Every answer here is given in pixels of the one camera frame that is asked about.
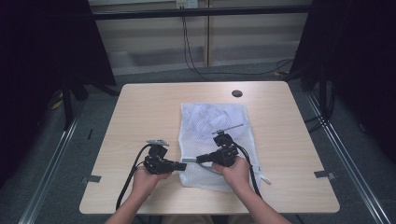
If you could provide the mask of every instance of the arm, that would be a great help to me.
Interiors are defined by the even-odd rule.
[[[132,191],[120,208],[108,219],[106,224],[132,223],[140,206],[149,197],[161,179],[166,179],[171,173],[163,175],[151,175],[146,168],[139,166],[134,173]]]
[[[225,181],[233,189],[233,192],[247,208],[256,223],[289,223],[250,187],[249,164],[245,159],[236,157],[235,163],[231,167],[224,167],[215,163],[212,167],[223,174]]]

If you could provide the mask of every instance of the person's left hand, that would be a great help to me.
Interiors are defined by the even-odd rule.
[[[150,193],[155,189],[158,182],[162,179],[166,179],[172,173],[152,175],[146,170],[144,166],[138,166],[134,172],[134,183],[132,184],[132,192],[137,194],[150,195]]]

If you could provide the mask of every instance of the gray carpet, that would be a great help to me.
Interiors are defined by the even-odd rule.
[[[200,72],[259,73],[276,68],[276,63],[246,64],[199,68]],[[278,80],[273,73],[265,75],[202,75],[211,81]],[[126,83],[152,82],[194,82],[208,81],[188,69],[116,77],[118,87]],[[293,96],[304,119],[315,116],[299,80],[290,83]],[[106,133],[117,97],[106,95],[88,87],[91,93],[85,102],[74,102],[74,108],[81,107],[81,118],[74,135],[64,153],[58,172],[43,202],[35,223],[104,223],[109,215],[86,216],[78,211],[85,190],[80,183],[83,176],[91,173],[98,150]],[[0,223],[17,223],[26,204],[32,197],[41,176],[44,174],[54,149],[62,135],[64,125],[63,109],[48,110],[42,119],[40,132],[25,163],[0,191]],[[332,124],[341,136],[361,173],[383,204],[387,214],[396,220],[396,166],[378,148],[375,140],[359,129],[359,121],[340,99],[336,99]],[[307,123],[307,128],[317,121]],[[332,148],[327,135],[321,129],[311,133],[323,166],[328,172],[336,172],[338,178],[331,181],[341,209],[335,214],[301,214],[304,223],[375,223],[364,201],[357,192],[338,155]],[[285,215],[293,223],[299,223],[294,215]]]

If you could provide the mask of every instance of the white bag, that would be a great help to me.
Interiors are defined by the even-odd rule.
[[[236,144],[247,151],[250,163],[253,165],[257,186],[260,188],[260,165],[244,105],[188,103],[181,105],[181,115],[178,142],[181,149],[180,161],[182,162],[194,160],[197,156],[216,151],[219,147],[213,138],[217,134],[213,133],[243,124],[227,130],[225,133],[229,134]],[[239,150],[238,152],[238,156],[244,158],[244,155]],[[181,183],[186,187],[231,190],[223,176],[211,169],[211,162],[205,162],[201,165],[189,162],[186,171],[179,172],[179,176]]]

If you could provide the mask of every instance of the wooden table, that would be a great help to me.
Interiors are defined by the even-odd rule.
[[[242,97],[233,97],[240,90]],[[265,201],[279,213],[334,213],[339,203],[328,178],[316,178],[323,166],[289,86],[280,81],[128,84],[122,89],[80,204],[83,214],[114,213],[116,201],[136,155],[148,139],[164,139],[165,158],[179,161],[180,104],[234,103],[247,107],[263,173]],[[147,155],[145,151],[140,160]],[[129,195],[131,187],[125,193]],[[232,192],[184,188],[178,172],[159,183],[138,214],[244,214]]]

